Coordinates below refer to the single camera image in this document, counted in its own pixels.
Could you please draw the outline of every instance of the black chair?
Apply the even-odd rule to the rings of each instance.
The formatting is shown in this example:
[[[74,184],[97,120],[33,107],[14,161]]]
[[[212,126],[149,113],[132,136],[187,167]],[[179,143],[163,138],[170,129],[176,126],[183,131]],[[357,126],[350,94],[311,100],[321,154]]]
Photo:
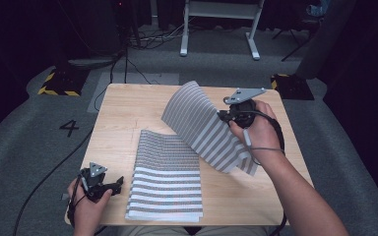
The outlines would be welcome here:
[[[266,0],[263,6],[262,16],[259,21],[259,30],[280,31],[273,37],[276,39],[282,32],[289,31],[297,46],[290,51],[282,61],[308,43],[320,27],[323,17],[313,17],[307,14],[306,7],[309,5],[318,5],[315,0]],[[308,31],[306,40],[300,42],[293,31]]]

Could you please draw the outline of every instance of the person's left hand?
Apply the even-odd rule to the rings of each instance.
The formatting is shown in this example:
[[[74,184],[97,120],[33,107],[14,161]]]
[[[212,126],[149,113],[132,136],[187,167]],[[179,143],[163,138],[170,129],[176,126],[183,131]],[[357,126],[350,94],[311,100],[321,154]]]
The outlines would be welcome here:
[[[72,198],[75,188],[76,179],[70,184],[67,191],[70,198]],[[76,197],[73,201],[76,205],[75,210],[75,234],[74,235],[94,235],[97,227],[99,226],[100,219],[102,218],[103,210],[105,209],[112,190],[107,190],[103,193],[102,198],[97,203],[92,202],[86,197],[82,188],[82,181],[79,181],[79,186],[76,191]]]

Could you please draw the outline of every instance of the metal bracket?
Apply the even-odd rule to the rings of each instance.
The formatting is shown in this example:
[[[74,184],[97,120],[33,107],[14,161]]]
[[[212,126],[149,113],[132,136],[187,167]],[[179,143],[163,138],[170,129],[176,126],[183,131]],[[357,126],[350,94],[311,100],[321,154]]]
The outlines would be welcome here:
[[[93,162],[91,162],[89,166],[91,170],[91,177],[98,176],[99,174],[104,173],[106,170],[108,170],[106,167],[98,165]]]
[[[238,88],[232,96],[225,97],[223,102],[227,105],[238,104],[265,92],[264,88]]]

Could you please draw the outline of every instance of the striped paper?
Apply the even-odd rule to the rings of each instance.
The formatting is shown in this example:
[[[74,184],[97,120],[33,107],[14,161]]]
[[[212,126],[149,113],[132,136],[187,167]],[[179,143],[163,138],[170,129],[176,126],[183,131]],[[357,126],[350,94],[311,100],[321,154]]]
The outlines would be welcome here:
[[[167,104],[161,120],[216,170],[238,166],[254,175],[257,165],[196,82],[182,86]]]
[[[198,154],[176,135],[142,130],[126,218],[199,222],[202,216]]]

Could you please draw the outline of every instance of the hand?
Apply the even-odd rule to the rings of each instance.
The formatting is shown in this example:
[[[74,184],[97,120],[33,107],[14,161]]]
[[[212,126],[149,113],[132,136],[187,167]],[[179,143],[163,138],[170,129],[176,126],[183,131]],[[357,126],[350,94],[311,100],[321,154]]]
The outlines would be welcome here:
[[[268,116],[276,119],[276,115],[272,110],[272,107],[263,101],[255,100],[256,109],[267,114]],[[243,129],[239,127],[235,122],[229,122],[229,129],[231,132],[245,143]],[[257,115],[254,118],[253,124],[248,128],[248,135],[251,140],[252,148],[281,148],[279,143],[278,135],[276,134],[275,128],[270,124],[270,122]],[[261,162],[263,153],[274,152],[273,150],[255,150],[254,156]]]
[[[70,198],[72,198],[75,188],[76,179],[70,184],[67,191]],[[89,200],[82,188],[82,181],[79,181],[79,186],[76,191],[74,204],[76,205],[75,211],[75,233],[74,235],[94,235],[97,227],[99,226],[100,219],[102,218],[103,210],[105,209],[112,190],[107,190],[103,193],[102,198],[94,203]]]

